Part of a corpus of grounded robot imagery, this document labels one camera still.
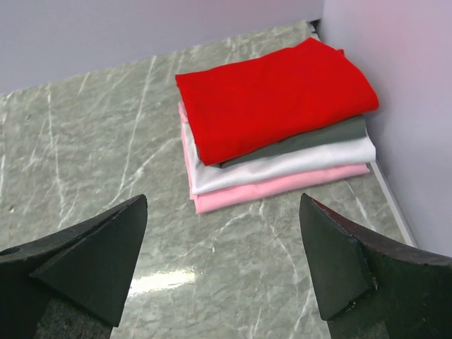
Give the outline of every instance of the pink cloth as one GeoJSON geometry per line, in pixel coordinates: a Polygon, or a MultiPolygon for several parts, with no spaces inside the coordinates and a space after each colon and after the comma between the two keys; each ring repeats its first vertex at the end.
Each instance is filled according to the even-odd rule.
{"type": "MultiPolygon", "coordinates": [[[[186,117],[181,114],[181,121],[186,121],[185,119],[186,117]]],[[[370,172],[365,164],[337,166],[328,169],[320,169],[318,171],[285,175],[264,180],[262,182],[254,182],[252,184],[233,186],[205,194],[193,195],[191,194],[191,174],[188,165],[186,140],[183,134],[182,145],[184,146],[184,159],[189,177],[190,199],[195,203],[197,214],[210,212],[237,203],[244,203],[265,198],[267,196],[273,196],[285,191],[324,184],[326,182],[332,182],[370,172]]]]}

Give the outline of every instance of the white folded shirt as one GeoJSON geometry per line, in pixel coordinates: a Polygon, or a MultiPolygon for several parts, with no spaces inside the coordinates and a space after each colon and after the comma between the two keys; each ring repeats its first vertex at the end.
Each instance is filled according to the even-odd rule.
{"type": "Polygon", "coordinates": [[[250,184],[283,175],[328,167],[375,161],[375,146],[369,137],[330,143],[291,153],[243,162],[227,168],[205,166],[198,157],[190,125],[182,122],[191,171],[191,193],[203,194],[226,187],[250,184]]]}

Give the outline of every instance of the gray marble surface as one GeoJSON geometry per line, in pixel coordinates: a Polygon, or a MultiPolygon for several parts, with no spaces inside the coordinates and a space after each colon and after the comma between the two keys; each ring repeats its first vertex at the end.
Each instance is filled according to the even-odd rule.
{"type": "Polygon", "coordinates": [[[297,44],[306,23],[234,37],[0,96],[0,249],[136,194],[149,218],[113,338],[328,338],[299,229],[303,191],[402,237],[376,177],[195,214],[174,74],[297,44]]]}

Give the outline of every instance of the red folded shirt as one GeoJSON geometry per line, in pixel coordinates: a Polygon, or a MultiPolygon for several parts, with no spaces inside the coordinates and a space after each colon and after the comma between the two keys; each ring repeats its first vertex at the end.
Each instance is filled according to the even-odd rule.
{"type": "Polygon", "coordinates": [[[312,38],[261,58],[178,74],[176,82],[205,165],[379,106],[343,51],[312,38]]]}

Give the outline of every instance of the gray wall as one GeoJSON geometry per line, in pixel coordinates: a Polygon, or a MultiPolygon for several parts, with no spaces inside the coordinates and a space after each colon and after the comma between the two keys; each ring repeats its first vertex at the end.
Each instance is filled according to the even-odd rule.
{"type": "Polygon", "coordinates": [[[6,0],[0,93],[296,20],[323,0],[6,0]]]}
{"type": "Polygon", "coordinates": [[[326,0],[320,34],[369,77],[369,134],[423,249],[452,256],[452,1],[326,0]]]}

